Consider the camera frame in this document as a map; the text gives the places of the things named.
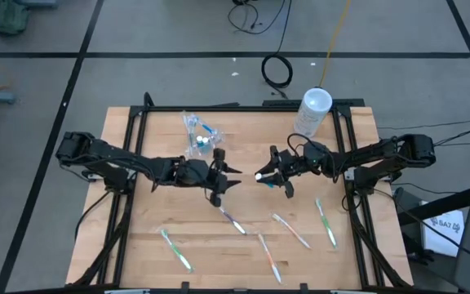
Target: coiled black cable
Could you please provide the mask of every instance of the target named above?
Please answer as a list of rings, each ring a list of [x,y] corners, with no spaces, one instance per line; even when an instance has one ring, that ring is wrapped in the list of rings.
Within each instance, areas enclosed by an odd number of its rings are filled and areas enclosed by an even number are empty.
[[[291,63],[288,59],[286,59],[284,56],[278,55],[278,52],[282,48],[282,43],[284,42],[284,35],[286,34],[286,29],[287,29],[287,22],[290,19],[290,12],[291,12],[291,3],[293,0],[290,0],[290,4],[287,7],[287,14],[286,14],[286,23],[284,24],[284,29],[282,30],[282,37],[281,37],[281,43],[278,46],[278,49],[275,53],[270,54],[262,60],[262,65],[260,66],[260,72],[262,73],[262,77],[264,78],[264,81],[272,87],[275,91],[279,92],[282,98],[288,100],[288,96],[286,93],[279,89],[284,89],[288,86],[290,86],[291,80],[293,79],[293,66],[291,66]],[[271,79],[268,78],[268,75],[266,74],[266,63],[268,60],[272,58],[277,58],[280,60],[286,67],[287,67],[287,80],[285,82],[274,82]]]

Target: black equipment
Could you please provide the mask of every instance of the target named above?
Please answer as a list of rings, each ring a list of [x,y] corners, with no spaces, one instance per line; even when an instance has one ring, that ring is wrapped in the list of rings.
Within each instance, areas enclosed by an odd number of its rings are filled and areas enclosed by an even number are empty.
[[[204,160],[174,158],[146,158],[109,145],[87,132],[66,132],[55,153],[62,167],[84,166],[82,175],[103,177],[106,189],[126,194],[132,189],[131,179],[140,172],[153,181],[152,191],[159,185],[211,190],[210,203],[220,206],[220,195],[240,183],[228,180],[224,172],[241,173],[224,162],[225,151],[214,149],[213,162],[208,167]]]
[[[289,141],[292,136],[301,136],[308,141],[302,145],[302,156],[291,147]],[[263,184],[285,186],[288,198],[293,197],[295,192],[289,178],[305,172],[323,174],[333,178],[334,182],[341,172],[345,172],[346,179],[353,180],[354,189],[359,194],[372,194],[380,179],[389,176],[390,180],[395,180],[400,177],[403,168],[428,167],[436,162],[432,139],[426,135],[394,136],[345,154],[331,152],[323,144],[300,134],[291,134],[287,140],[294,154],[288,149],[278,152],[277,146],[272,145],[269,148],[271,159],[255,173],[255,179]],[[379,160],[372,167],[361,167],[362,164]],[[274,171],[271,176],[264,176]]]

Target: wooden tabletop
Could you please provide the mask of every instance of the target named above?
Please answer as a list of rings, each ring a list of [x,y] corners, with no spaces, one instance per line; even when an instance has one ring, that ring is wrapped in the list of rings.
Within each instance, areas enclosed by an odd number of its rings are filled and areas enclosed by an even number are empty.
[[[102,139],[122,146],[128,108],[110,108]],[[151,181],[137,180],[131,226],[126,246],[121,287],[180,287],[183,281],[192,288],[359,289],[360,281],[348,213],[341,207],[344,196],[342,177],[333,184],[324,176],[305,174],[291,178],[295,196],[287,199],[284,189],[269,188],[255,182],[254,173],[269,160],[269,146],[287,148],[286,137],[293,132],[295,113],[197,113],[209,125],[226,134],[219,147],[226,150],[226,163],[243,171],[229,174],[242,183],[223,196],[226,211],[249,234],[241,235],[233,225],[204,199],[202,189],[159,187],[150,193]],[[353,126],[359,147],[378,142],[371,108],[352,108]],[[345,122],[342,119],[343,133]],[[344,136],[347,150],[349,145]],[[338,150],[330,114],[313,140]],[[142,154],[146,157],[174,157],[184,154],[187,137],[180,113],[149,113]],[[293,140],[298,144],[302,140]],[[390,192],[388,184],[377,189]],[[104,193],[102,182],[90,184],[87,209]],[[338,243],[335,250],[328,238],[315,198],[322,207]],[[103,246],[111,197],[83,221],[73,250],[67,283],[79,278]],[[412,283],[401,231],[393,201],[382,194],[369,196],[379,250],[408,283]],[[308,250],[283,226],[272,220],[277,213],[311,245]],[[195,269],[192,274],[175,257],[160,234],[167,229],[170,239]],[[256,232],[267,240],[278,265],[283,284],[278,284]],[[370,253],[365,248],[370,284],[374,284]],[[116,253],[111,254],[107,282],[111,281]]]

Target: toothbrush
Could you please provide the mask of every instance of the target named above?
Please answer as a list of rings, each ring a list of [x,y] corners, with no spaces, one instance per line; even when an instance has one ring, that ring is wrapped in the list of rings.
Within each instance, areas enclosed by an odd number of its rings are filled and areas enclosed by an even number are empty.
[[[333,244],[333,248],[336,249],[335,236],[333,235],[333,231],[331,231],[330,223],[327,221],[326,216],[324,216],[324,212],[322,212],[322,204],[320,202],[320,199],[317,198],[317,200],[315,200],[315,203],[317,204],[318,211],[320,212],[322,223],[324,223],[324,226],[326,227],[326,230],[327,230],[327,234],[330,236],[330,240],[331,240],[331,243]]]
[[[300,237],[297,232],[285,221],[283,220],[277,213],[273,213],[271,217],[275,220],[278,221],[279,223],[283,224],[307,249],[311,249],[309,244],[304,240],[302,237]]]
[[[179,249],[177,249],[177,246],[168,238],[168,232],[166,232],[165,229],[161,230],[161,235],[162,237],[168,242],[168,244],[171,247],[171,250],[179,257],[180,261],[183,263],[183,265],[188,269],[188,274],[193,272],[193,267],[189,264],[189,262],[184,258],[182,253],[180,253]]]
[[[268,261],[269,261],[269,264],[271,265],[271,269],[273,270],[273,274],[275,275],[275,278],[277,279],[278,283],[282,284],[281,275],[278,273],[277,265],[275,264],[275,261],[273,261],[273,258],[271,257],[271,253],[269,253],[268,246],[266,246],[266,242],[264,241],[264,237],[262,236],[261,233],[259,233],[259,240],[262,243],[264,250],[266,251],[266,256],[268,257]]]
[[[224,216],[226,216],[229,221],[232,222],[232,224],[235,226],[235,228],[238,229],[239,232],[241,232],[241,234],[246,234],[246,231],[242,228],[242,226],[238,223],[238,221],[236,221],[235,219],[232,218],[232,216],[230,216],[225,210],[224,208],[222,207],[219,207],[220,211],[222,212],[222,214],[224,214]]]

